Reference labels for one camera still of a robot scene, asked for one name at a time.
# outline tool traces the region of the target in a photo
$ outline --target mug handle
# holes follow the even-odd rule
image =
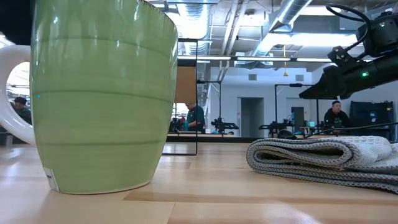
[[[30,62],[30,46],[11,45],[0,49],[0,125],[17,138],[35,146],[32,125],[18,116],[7,97],[8,76],[22,62]]]

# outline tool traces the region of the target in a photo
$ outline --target cable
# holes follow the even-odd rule
[[[384,123],[384,124],[374,124],[374,125],[368,125],[368,126],[362,126],[362,127],[355,127],[355,128],[331,128],[331,129],[327,129],[324,131],[320,131],[318,133],[315,134],[311,134],[309,136],[306,136],[306,138],[309,138],[311,136],[316,136],[316,135],[320,135],[321,133],[325,133],[325,132],[329,132],[329,131],[346,131],[346,130],[359,130],[359,129],[366,129],[366,128],[376,128],[376,127],[383,127],[383,126],[390,126],[390,125],[395,125],[398,124],[398,122],[392,122],[392,123]]]
[[[358,55],[356,57],[357,60],[361,60],[362,58],[365,58],[366,56],[368,56],[368,54],[366,52],[361,53],[360,55]]]
[[[352,12],[353,14],[356,14],[357,16],[359,16],[360,19],[352,17],[352,16],[346,16],[346,15],[343,15],[343,14],[341,14],[339,12],[336,12],[336,11],[334,11],[332,9],[333,7],[338,8],[338,9],[342,9],[342,10],[346,10],[348,12]],[[326,5],[326,9],[329,12],[333,13],[334,15],[336,15],[338,17],[342,17],[342,18],[349,19],[349,20],[352,20],[352,21],[365,22],[365,24],[366,24],[366,31],[365,31],[364,35],[357,42],[355,42],[353,45],[347,47],[345,49],[346,51],[349,51],[349,50],[353,49],[354,47],[356,47],[358,44],[362,43],[365,40],[365,38],[367,38],[368,35],[370,34],[371,29],[372,29],[371,21],[362,12],[359,12],[358,10],[350,8],[348,6],[342,6],[340,4],[328,4],[328,5]]]

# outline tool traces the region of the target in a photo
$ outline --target white label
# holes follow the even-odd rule
[[[50,188],[52,190],[59,192],[60,189],[58,188],[58,184],[57,184],[57,181],[55,180],[54,172],[52,171],[52,169],[45,168],[45,167],[43,167],[43,169],[44,169],[45,175],[47,176],[47,180],[49,180]]]

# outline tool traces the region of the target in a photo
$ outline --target mug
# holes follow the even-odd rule
[[[54,190],[145,185],[167,137],[177,43],[175,24],[143,0],[38,0],[31,46],[0,49],[0,125],[37,146]],[[26,61],[33,127],[6,96],[11,70]]]

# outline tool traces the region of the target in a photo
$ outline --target gray towel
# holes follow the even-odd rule
[[[256,172],[398,194],[398,144],[377,136],[260,139],[246,159]]]

